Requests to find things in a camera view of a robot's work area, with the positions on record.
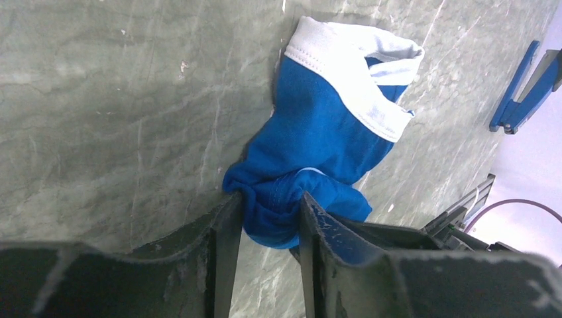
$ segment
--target fabric fold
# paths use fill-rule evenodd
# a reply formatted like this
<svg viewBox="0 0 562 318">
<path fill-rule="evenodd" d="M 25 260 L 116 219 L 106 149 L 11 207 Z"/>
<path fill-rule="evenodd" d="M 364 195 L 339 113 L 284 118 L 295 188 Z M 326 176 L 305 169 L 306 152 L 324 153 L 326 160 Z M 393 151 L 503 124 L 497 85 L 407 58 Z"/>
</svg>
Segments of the fabric fold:
<svg viewBox="0 0 562 318">
<path fill-rule="evenodd" d="M 402 135 L 413 113 L 395 103 L 423 49 L 369 26 L 303 17 L 282 60 L 276 110 L 225 174 L 244 195 L 244 229 L 272 248 L 298 244 L 299 200 L 364 221 L 371 208 L 353 188 Z"/>
</svg>

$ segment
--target concrete surface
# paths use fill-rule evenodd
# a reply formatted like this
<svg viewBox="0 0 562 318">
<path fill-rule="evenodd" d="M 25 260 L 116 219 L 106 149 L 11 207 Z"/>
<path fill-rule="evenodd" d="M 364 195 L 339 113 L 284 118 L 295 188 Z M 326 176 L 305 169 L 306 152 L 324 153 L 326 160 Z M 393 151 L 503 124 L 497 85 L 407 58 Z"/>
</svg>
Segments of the concrete surface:
<svg viewBox="0 0 562 318">
<path fill-rule="evenodd" d="M 426 49 L 400 102 L 417 117 L 357 185 L 371 221 L 420 226 L 484 180 L 502 137 L 488 121 L 557 6 L 4 0 L 0 238 L 126 252 L 209 211 L 269 118 L 274 65 L 301 15 L 376 25 Z M 241 244 L 232 317 L 303 317 L 288 253 Z"/>
</svg>

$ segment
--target blue garment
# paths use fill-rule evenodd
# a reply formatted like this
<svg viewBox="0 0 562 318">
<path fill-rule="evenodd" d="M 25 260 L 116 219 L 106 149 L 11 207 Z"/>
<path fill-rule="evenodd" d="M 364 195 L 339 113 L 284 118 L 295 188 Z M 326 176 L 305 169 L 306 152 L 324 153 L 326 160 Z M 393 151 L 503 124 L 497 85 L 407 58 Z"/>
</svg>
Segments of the blue garment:
<svg viewBox="0 0 562 318">
<path fill-rule="evenodd" d="M 366 71 L 381 63 L 373 57 L 363 62 Z M 230 167 L 223 180 L 224 191 L 243 193 L 245 232 L 272 248 L 298 245 L 298 211 L 305 191 L 326 211 L 364 221 L 372 209 L 352 185 L 394 145 L 348 110 L 342 91 L 303 64 L 283 59 L 275 112 L 249 144 L 245 160 Z M 378 86 L 389 101 L 396 101 L 406 87 Z"/>
</svg>

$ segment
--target blue clamp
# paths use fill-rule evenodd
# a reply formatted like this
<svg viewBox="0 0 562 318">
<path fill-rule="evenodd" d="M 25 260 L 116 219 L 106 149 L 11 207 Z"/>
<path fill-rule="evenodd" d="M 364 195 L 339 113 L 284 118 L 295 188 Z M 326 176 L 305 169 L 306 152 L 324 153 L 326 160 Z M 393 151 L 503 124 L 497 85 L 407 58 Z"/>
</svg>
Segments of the blue clamp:
<svg viewBox="0 0 562 318">
<path fill-rule="evenodd" d="M 540 42 L 536 40 L 529 45 L 490 122 L 490 131 L 496 132 L 504 127 L 506 134 L 515 134 L 541 107 L 550 93 L 562 84 L 562 50 L 547 50 L 523 89 L 519 101 L 514 101 L 539 46 Z"/>
</svg>

